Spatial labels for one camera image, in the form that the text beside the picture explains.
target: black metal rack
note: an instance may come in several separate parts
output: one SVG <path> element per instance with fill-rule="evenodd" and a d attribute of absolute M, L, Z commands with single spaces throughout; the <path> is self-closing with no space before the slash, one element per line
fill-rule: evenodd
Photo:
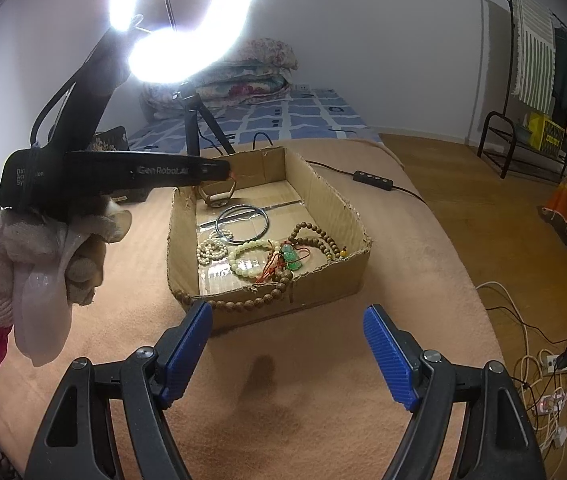
<path fill-rule="evenodd" d="M 513 64 L 515 60 L 515 10 L 513 7 L 513 0 L 507 0 L 507 2 L 510 10 L 510 62 L 508 66 L 508 83 L 505 89 L 505 98 L 503 99 L 503 109 L 500 112 L 493 110 L 486 116 L 486 119 L 484 120 L 483 130 L 481 132 L 481 142 L 479 143 L 479 148 L 477 149 L 477 156 L 481 158 L 481 155 L 486 155 L 486 158 L 488 158 L 494 165 L 496 165 L 497 168 L 501 169 L 501 178 L 505 178 L 508 171 L 514 171 L 515 173 L 534 176 L 542 180 L 561 182 L 566 173 L 567 152 L 566 155 L 552 156 L 533 148 L 527 142 L 524 142 L 518 138 L 515 123 L 506 115 L 508 101 L 510 99 L 510 90 L 512 88 L 513 82 Z M 567 29 L 567 25 L 562 22 L 554 12 L 552 14 Z M 510 126 L 510 131 L 508 132 L 494 126 L 490 126 L 490 121 L 495 117 L 500 118 L 508 123 L 508 125 Z M 496 134 L 501 139 L 509 143 L 508 151 L 505 155 L 503 153 L 484 149 L 488 132 Z M 553 170 L 551 168 L 547 168 L 546 166 L 535 164 L 534 162 L 531 162 L 529 160 L 515 158 L 516 148 L 521 148 L 545 159 L 552 160 L 553 162 L 558 162 L 559 164 L 561 164 L 561 170 Z"/>

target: stack of folded blankets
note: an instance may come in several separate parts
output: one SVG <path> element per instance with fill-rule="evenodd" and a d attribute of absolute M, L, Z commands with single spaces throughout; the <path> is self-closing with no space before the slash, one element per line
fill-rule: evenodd
<path fill-rule="evenodd" d="M 240 104 L 260 104 L 286 98 L 291 70 L 298 68 L 290 45 L 260 38 L 239 43 L 226 56 L 189 79 L 211 110 Z M 173 99 L 179 84 L 145 84 L 142 99 L 155 120 L 181 117 L 183 108 Z"/>

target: green pendant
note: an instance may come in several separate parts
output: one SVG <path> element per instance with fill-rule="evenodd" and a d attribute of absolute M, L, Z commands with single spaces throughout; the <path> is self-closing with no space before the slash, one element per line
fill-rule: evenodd
<path fill-rule="evenodd" d="M 294 250 L 290 244 L 282 245 L 283 259 L 286 261 L 286 267 L 290 270 L 297 270 L 301 268 L 301 261 L 297 255 L 297 251 Z"/>

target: cardboard box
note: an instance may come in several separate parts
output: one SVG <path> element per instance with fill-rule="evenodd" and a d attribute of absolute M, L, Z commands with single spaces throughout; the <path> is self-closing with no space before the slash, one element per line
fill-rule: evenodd
<path fill-rule="evenodd" d="M 263 238 L 286 240 L 295 225 L 311 222 L 320 226 L 338 246 L 346 247 L 348 256 L 328 262 L 324 254 L 310 248 L 311 255 L 303 267 L 294 271 L 294 279 L 283 298 L 250 312 L 227 312 L 215 309 L 215 333 L 230 328 L 295 312 L 311 306 L 338 300 L 359 291 L 372 240 L 366 234 L 358 213 L 343 197 L 321 178 L 298 154 L 286 148 L 241 152 L 224 156 L 230 161 L 237 180 L 237 190 L 227 206 L 247 203 L 270 208 L 270 227 Z M 227 183 L 212 184 L 207 191 L 222 192 Z M 253 300 L 269 293 L 272 282 L 255 284 L 230 271 L 227 259 L 199 267 L 197 244 L 214 230 L 214 220 L 226 208 L 211 208 L 191 187 L 177 188 L 174 193 L 170 232 L 168 234 L 168 285 L 174 296 L 180 291 L 208 301 Z M 258 234 L 264 225 L 260 216 L 252 215 L 224 223 L 237 239 Z M 299 236 L 317 234 L 302 230 Z M 243 254 L 253 266 L 263 266 L 266 251 Z M 182 304 L 187 310 L 190 306 Z"/>

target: blue gripper pad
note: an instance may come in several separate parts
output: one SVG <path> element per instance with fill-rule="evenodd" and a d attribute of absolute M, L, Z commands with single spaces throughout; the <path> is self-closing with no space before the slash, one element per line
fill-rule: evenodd
<path fill-rule="evenodd" d="M 212 307 L 205 303 L 166 363 L 165 383 L 159 396 L 162 409 L 166 410 L 175 400 L 184 396 L 211 331 Z"/>
<path fill-rule="evenodd" d="M 419 403 L 419 396 L 413 387 L 414 370 L 383 319 L 372 306 L 369 306 L 363 314 L 363 334 L 388 384 L 392 398 L 412 412 Z"/>

